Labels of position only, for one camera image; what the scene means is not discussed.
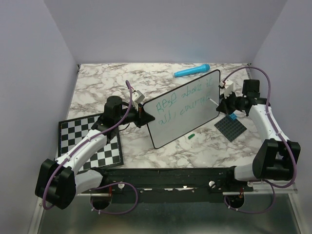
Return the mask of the black framed whiteboard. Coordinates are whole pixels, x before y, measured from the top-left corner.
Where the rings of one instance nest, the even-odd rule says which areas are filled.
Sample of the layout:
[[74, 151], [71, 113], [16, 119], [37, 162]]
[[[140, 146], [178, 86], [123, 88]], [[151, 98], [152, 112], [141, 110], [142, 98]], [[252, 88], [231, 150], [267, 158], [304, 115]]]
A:
[[218, 117], [220, 70], [211, 71], [143, 104], [155, 117], [147, 124], [153, 147], [159, 149]]

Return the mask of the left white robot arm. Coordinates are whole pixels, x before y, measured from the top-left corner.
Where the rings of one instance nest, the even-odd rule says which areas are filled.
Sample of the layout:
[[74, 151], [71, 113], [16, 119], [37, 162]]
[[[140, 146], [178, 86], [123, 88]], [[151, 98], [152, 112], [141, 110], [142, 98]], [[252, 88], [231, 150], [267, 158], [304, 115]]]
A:
[[110, 143], [119, 132], [119, 125], [134, 123], [140, 128], [155, 119], [144, 111], [143, 100], [144, 95], [138, 91], [131, 93], [129, 102], [118, 96], [108, 97], [104, 112], [87, 135], [63, 156], [56, 160], [46, 159], [41, 164], [35, 195], [42, 198], [45, 210], [65, 209], [85, 190], [93, 188], [102, 193], [107, 189], [108, 180], [98, 169], [81, 175], [78, 171], [94, 153]]

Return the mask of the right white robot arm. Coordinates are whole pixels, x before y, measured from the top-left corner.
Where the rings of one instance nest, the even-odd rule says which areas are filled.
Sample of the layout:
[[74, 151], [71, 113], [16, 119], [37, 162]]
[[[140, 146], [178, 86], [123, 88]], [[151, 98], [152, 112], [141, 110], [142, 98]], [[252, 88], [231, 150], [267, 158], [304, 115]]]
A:
[[299, 143], [291, 141], [278, 126], [267, 99], [260, 97], [260, 82], [245, 80], [241, 96], [235, 94], [232, 81], [221, 81], [219, 87], [224, 92], [220, 95], [217, 111], [226, 115], [231, 115], [234, 111], [244, 112], [253, 121], [262, 140], [253, 162], [235, 167], [234, 174], [225, 177], [225, 187], [235, 191], [241, 187], [242, 181], [290, 181], [301, 147]]

